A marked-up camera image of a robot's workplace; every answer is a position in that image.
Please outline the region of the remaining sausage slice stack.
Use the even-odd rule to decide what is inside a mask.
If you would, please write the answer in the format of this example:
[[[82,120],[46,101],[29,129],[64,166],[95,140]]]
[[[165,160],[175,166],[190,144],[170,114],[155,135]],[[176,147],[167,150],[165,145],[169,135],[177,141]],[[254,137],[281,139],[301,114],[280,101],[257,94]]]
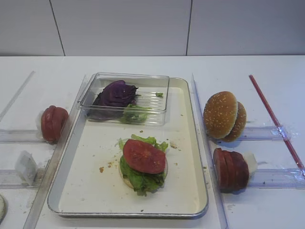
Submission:
[[[238,191],[246,188],[249,180],[248,164],[242,154],[232,151],[223,151],[228,172],[228,190]]]

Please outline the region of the red thin rod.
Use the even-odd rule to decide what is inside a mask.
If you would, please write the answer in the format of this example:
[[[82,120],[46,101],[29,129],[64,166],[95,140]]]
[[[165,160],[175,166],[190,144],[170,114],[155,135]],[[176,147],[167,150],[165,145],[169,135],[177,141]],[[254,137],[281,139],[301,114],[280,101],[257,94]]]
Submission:
[[[256,80],[255,80],[255,78],[254,78],[254,76],[253,76],[253,75],[249,75],[249,79],[250,79],[250,81],[252,82],[252,84],[253,84],[253,86],[254,86],[256,92],[258,93],[258,95],[259,95],[259,97],[260,97],[260,99],[261,99],[261,101],[263,102],[263,104],[264,104],[264,106],[265,106],[267,112],[269,113],[269,115],[270,115],[270,117],[271,117],[273,123],[275,124],[275,126],[276,126],[277,129],[279,130],[280,127],[281,127],[281,124],[280,124],[280,122],[278,121],[277,117],[275,116],[275,114],[274,114],[274,112],[273,112],[271,106],[269,105],[267,99],[265,98],[263,92],[261,91],[259,85],[257,84],[257,82],[256,82]],[[294,149],[294,147],[293,147],[292,143],[290,142],[290,140],[285,136],[285,134],[283,133],[283,131],[280,132],[280,134],[281,134],[281,136],[282,136],[282,139],[283,139],[283,141],[284,141],[284,143],[285,143],[287,149],[289,150],[291,156],[293,157],[293,159],[294,159],[294,161],[295,161],[297,167],[300,168],[300,169],[304,169],[305,166],[303,165],[303,163],[302,163],[300,157],[298,156],[298,154],[297,154],[296,150]]]

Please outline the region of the sesame bun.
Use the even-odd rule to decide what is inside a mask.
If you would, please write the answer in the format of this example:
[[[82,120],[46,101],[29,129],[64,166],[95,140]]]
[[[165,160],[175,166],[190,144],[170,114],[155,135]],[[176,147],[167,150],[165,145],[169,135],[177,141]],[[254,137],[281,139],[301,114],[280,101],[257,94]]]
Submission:
[[[238,112],[237,112],[237,118],[235,124],[229,135],[223,138],[223,141],[233,142],[237,138],[239,138],[244,130],[245,124],[246,124],[246,110],[244,106],[240,102],[238,102]]]
[[[212,95],[203,111],[207,134],[215,139],[229,135],[235,124],[237,111],[237,100],[233,93],[222,91]]]

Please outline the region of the tomato slice on burger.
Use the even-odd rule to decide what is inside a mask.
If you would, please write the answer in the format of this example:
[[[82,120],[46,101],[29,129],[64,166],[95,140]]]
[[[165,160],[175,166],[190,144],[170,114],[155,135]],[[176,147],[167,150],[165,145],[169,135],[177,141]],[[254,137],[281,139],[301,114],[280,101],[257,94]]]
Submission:
[[[165,153],[146,142],[129,139],[123,147],[125,161],[134,170],[159,174],[165,170]]]

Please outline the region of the clear acrylic track upper left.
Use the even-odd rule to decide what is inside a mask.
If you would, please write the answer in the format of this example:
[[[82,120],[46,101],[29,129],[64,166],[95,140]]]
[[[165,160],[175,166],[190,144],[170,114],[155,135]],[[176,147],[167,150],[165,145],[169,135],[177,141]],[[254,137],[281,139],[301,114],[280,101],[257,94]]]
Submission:
[[[46,141],[42,137],[42,133],[37,130],[0,130],[1,144],[16,144],[16,143],[55,143],[56,141]]]

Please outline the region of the sausage patty slice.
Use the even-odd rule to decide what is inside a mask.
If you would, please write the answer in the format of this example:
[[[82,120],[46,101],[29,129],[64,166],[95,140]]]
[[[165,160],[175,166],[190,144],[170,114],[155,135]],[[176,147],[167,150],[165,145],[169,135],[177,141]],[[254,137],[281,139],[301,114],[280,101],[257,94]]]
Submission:
[[[216,148],[213,152],[213,161],[216,168],[217,182],[220,189],[229,188],[229,175],[224,152]]]

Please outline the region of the purple cabbage wedge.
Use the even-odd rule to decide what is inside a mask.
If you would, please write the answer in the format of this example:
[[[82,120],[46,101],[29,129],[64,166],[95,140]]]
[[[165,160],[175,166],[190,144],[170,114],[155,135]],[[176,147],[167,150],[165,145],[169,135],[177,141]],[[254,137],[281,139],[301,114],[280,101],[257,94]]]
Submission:
[[[129,104],[135,104],[136,91],[138,87],[127,85],[124,80],[118,80],[107,85],[94,100],[94,106],[108,107],[127,107]],[[122,111],[110,109],[97,110],[93,109],[88,112],[90,118],[94,120],[110,120],[122,116]]]

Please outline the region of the clear acrylic strip far left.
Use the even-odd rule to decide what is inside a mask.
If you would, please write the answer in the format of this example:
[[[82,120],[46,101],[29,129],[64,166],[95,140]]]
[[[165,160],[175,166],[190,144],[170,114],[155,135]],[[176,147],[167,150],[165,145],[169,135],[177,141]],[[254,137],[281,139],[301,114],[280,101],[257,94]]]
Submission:
[[[14,104],[18,96],[21,94],[23,89],[26,87],[26,85],[29,83],[29,81],[32,79],[33,75],[35,74],[35,71],[31,71],[31,73],[28,75],[28,77],[25,79],[25,81],[22,83],[22,85],[19,87],[19,89],[16,91],[14,96],[9,100],[7,105],[4,107],[2,112],[0,113],[0,121],[2,121],[3,117],[6,115],[6,113],[9,111],[11,106]]]

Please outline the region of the sesame bun front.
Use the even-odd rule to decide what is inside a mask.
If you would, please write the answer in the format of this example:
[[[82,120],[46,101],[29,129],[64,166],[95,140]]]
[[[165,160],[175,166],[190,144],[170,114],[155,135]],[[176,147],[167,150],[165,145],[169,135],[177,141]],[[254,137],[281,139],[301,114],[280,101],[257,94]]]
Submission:
[[[237,111],[237,100],[233,93],[222,91],[212,95],[203,111],[207,134],[215,139],[229,135],[235,124]]]

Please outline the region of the clear plastic container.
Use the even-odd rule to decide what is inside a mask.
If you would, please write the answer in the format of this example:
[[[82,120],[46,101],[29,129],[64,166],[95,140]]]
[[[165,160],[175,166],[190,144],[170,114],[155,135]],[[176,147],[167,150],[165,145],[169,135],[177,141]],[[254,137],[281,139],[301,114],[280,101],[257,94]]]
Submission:
[[[135,104],[142,107],[150,107],[148,116],[144,123],[135,125],[163,125],[167,109],[167,95],[169,92],[170,78],[168,76],[143,75],[143,74],[126,74],[126,73],[105,73],[99,72],[94,74],[89,80],[86,88],[78,100],[78,106],[82,109],[87,119],[94,122],[112,122],[122,123],[119,118],[110,120],[94,120],[89,117],[88,112],[93,109],[97,110],[114,110],[124,111],[126,107],[108,107],[92,105],[97,95],[112,82],[124,80],[127,85],[138,87],[136,91]]]

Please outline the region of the clear acrylic track lower right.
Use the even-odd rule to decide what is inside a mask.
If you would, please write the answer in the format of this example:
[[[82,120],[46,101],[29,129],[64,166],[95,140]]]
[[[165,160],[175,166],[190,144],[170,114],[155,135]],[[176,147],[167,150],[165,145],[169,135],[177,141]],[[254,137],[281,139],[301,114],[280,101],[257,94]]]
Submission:
[[[288,170],[259,169],[254,173],[252,177],[249,177],[246,188],[247,187],[304,188],[305,171],[303,169],[288,169]],[[228,190],[228,189],[220,189],[220,190],[226,192],[233,192],[232,190]]]

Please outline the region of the green lettuce on bun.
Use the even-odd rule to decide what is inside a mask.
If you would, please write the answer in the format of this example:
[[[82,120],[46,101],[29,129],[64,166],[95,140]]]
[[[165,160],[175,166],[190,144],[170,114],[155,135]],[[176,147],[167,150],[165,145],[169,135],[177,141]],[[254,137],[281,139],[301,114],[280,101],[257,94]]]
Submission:
[[[132,134],[129,139],[120,138],[118,146],[122,150],[119,172],[127,186],[139,195],[164,186],[168,172],[167,142],[157,143],[155,137]]]

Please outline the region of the sesame bun back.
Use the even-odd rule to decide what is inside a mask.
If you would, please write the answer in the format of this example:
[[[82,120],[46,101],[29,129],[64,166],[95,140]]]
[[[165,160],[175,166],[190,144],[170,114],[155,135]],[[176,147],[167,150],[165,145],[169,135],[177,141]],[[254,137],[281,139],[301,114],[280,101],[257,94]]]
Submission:
[[[238,102],[238,112],[237,112],[237,118],[235,124],[229,135],[223,138],[223,141],[233,142],[237,138],[239,138],[244,130],[245,124],[246,124],[246,110],[244,106],[240,102]]]

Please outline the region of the clear acrylic track lower left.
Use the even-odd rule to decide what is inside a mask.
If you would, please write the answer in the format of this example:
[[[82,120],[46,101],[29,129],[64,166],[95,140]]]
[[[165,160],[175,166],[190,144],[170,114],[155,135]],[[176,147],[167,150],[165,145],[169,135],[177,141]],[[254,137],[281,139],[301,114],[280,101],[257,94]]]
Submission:
[[[0,171],[0,188],[1,189],[35,189],[40,186],[44,175],[42,168],[38,169],[36,177],[32,185],[29,185],[25,180],[22,180],[15,170],[1,170]]]

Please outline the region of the silver metal baking tray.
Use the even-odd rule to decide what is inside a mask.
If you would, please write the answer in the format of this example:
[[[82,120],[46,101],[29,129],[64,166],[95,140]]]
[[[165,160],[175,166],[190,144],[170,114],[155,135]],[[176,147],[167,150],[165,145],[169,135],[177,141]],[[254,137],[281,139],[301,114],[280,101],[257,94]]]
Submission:
[[[208,194],[188,83],[170,79],[165,123],[91,122],[80,110],[48,196],[49,208],[68,217],[193,218],[206,212]],[[163,187],[138,195],[119,174],[119,140],[131,135],[167,142]]]

